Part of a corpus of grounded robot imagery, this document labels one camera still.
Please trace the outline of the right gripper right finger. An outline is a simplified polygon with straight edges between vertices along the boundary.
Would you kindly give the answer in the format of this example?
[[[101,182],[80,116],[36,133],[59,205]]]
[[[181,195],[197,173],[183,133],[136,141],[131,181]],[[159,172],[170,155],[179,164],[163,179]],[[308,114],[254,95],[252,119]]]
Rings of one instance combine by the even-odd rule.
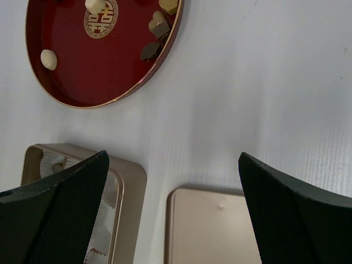
[[[238,165],[262,263],[351,263],[351,198],[245,152]]]

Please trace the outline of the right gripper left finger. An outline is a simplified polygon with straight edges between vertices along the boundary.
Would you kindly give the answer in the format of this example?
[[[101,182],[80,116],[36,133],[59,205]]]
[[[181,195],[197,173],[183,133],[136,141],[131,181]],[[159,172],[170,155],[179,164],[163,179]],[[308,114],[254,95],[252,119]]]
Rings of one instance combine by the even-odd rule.
[[[83,263],[108,169],[103,150],[1,192],[1,263]]]

